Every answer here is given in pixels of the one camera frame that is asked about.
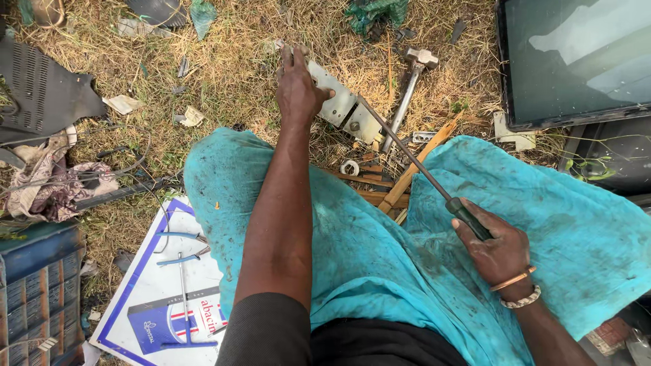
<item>blue pliers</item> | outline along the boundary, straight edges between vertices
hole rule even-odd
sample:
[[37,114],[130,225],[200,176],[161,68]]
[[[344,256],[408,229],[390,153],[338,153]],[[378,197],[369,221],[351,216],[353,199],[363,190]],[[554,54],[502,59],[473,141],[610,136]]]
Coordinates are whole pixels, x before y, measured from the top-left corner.
[[196,252],[195,254],[188,255],[187,257],[183,257],[181,259],[164,260],[162,262],[157,262],[156,264],[158,264],[159,266],[165,266],[166,264],[181,263],[181,262],[185,262],[187,260],[192,260],[192,259],[201,260],[201,258],[199,258],[199,256],[210,251],[210,246],[208,246],[208,239],[206,239],[204,236],[201,236],[199,234],[190,234],[188,232],[165,231],[165,232],[157,232],[154,235],[156,235],[156,236],[181,236],[183,238],[195,239],[195,240],[198,240],[198,241],[202,242],[203,244],[206,244],[205,248],[203,248],[202,250]]

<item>hammer head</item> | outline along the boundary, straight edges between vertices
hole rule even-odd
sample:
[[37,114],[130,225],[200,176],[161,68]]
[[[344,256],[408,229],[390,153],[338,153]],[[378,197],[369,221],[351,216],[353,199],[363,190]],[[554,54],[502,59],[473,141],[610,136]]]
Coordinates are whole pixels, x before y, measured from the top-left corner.
[[429,52],[427,49],[416,47],[407,47],[407,50],[405,51],[405,59],[423,64],[428,68],[435,68],[439,64],[439,58],[432,55],[432,52]]

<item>screwdriver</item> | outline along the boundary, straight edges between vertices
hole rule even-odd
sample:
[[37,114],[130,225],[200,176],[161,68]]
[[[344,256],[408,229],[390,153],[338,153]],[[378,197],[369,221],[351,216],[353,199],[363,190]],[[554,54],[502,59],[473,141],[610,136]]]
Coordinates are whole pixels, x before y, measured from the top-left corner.
[[466,225],[470,227],[470,229],[473,231],[473,233],[477,236],[479,240],[488,240],[492,239],[493,237],[491,236],[490,232],[488,229],[482,226],[482,224],[479,223],[479,220],[473,216],[470,211],[464,206],[464,204],[461,203],[461,200],[459,197],[452,197],[450,196],[449,193],[443,189],[441,184],[434,179],[432,174],[423,166],[421,162],[418,161],[418,159],[409,151],[409,149],[400,141],[398,136],[391,130],[391,128],[382,120],[382,118],[375,112],[373,108],[368,104],[366,99],[361,94],[357,95],[357,103],[360,103],[362,106],[365,106],[366,109],[370,112],[370,114],[378,121],[380,126],[387,132],[387,134],[395,141],[396,145],[404,152],[407,154],[409,157],[409,160],[411,160],[414,165],[418,168],[418,170],[421,171],[421,173],[427,178],[427,180],[432,183],[432,185],[436,188],[436,190],[443,196],[445,199],[445,208],[450,212],[454,217],[458,218],[459,220],[463,221]]

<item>ground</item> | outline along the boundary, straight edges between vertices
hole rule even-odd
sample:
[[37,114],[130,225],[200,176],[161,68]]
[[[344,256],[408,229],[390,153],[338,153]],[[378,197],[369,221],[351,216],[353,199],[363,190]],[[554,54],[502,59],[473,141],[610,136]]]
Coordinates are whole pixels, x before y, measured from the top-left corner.
[[[17,40],[39,47],[70,71],[92,74],[100,96],[126,94],[146,103],[127,116],[112,110],[108,115],[115,124],[138,126],[151,133],[146,162],[148,174],[153,177],[178,172],[191,146],[220,126],[243,123],[275,144],[281,119],[274,80],[279,55],[270,53],[266,45],[276,38],[289,44],[305,44],[318,63],[353,92],[362,92],[385,117],[391,116],[400,101],[407,68],[396,50],[402,51],[407,45],[432,50],[441,63],[422,77],[400,137],[416,130],[436,131],[449,120],[438,115],[437,110],[465,109],[466,115],[490,120],[490,113],[501,109],[493,0],[411,0],[401,27],[416,31],[417,36],[398,42],[393,31],[387,29],[375,44],[364,43],[364,37],[353,33],[344,15],[346,1],[287,0],[287,7],[294,11],[293,26],[288,25],[286,13],[279,14],[276,0],[211,1],[217,8],[217,19],[202,41],[190,23],[174,30],[170,38],[119,37],[115,29],[118,19],[135,17],[119,0],[67,0],[68,25],[55,30],[24,27],[17,13],[9,22],[17,30]],[[452,45],[450,34],[458,18],[464,19],[467,29]],[[178,79],[177,68],[183,55],[191,69],[188,76]],[[172,95],[171,87],[175,85],[185,85],[187,91]],[[190,128],[174,123],[174,115],[184,114],[189,105],[202,111],[206,120]],[[87,131],[104,126],[104,121],[85,119],[78,128]],[[359,159],[370,151],[364,144],[354,148],[350,136],[322,120],[314,123],[311,132],[311,162],[323,168],[337,169],[344,160]],[[490,139],[492,129],[463,123],[454,134]],[[148,134],[133,128],[100,130],[84,137],[83,143],[70,151],[70,157],[73,162],[94,161],[97,152],[121,145],[143,153],[148,138]],[[549,153],[549,147],[558,149],[562,140],[541,140],[541,149],[513,154],[529,163],[553,166],[556,157]],[[119,152],[105,161],[113,169],[122,169],[133,164],[135,158]],[[400,175],[393,161],[381,158],[381,163],[393,177]],[[5,169],[0,173],[6,182],[10,172]],[[124,176],[120,182],[132,184],[133,179]],[[96,260],[99,267],[99,274],[83,286],[84,297],[95,296],[98,300],[95,310],[104,311],[122,280],[122,274],[111,264],[117,249],[132,253],[138,250],[159,208],[158,199],[164,194],[135,195],[81,216],[87,235],[87,258]]]

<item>person's right hand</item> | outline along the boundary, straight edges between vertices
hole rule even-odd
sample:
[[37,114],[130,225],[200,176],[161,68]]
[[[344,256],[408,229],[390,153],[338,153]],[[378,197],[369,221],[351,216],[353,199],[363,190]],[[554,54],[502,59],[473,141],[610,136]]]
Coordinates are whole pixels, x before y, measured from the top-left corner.
[[[479,275],[495,286],[525,272],[529,267],[529,238],[499,216],[461,198],[464,206],[490,231],[494,239],[479,240],[463,221],[452,219],[452,227],[464,243]],[[517,301],[531,295],[533,285],[527,277],[502,290],[505,301]]]

